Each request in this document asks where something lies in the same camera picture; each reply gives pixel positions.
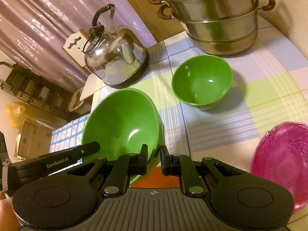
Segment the person's left hand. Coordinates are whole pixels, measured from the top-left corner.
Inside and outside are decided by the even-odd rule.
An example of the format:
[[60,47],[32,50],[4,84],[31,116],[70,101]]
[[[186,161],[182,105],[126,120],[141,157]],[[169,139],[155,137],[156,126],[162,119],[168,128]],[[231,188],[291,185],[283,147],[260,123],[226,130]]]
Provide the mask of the person's left hand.
[[12,198],[7,194],[1,193],[0,201],[0,226],[2,231],[17,231],[20,228],[12,205]]

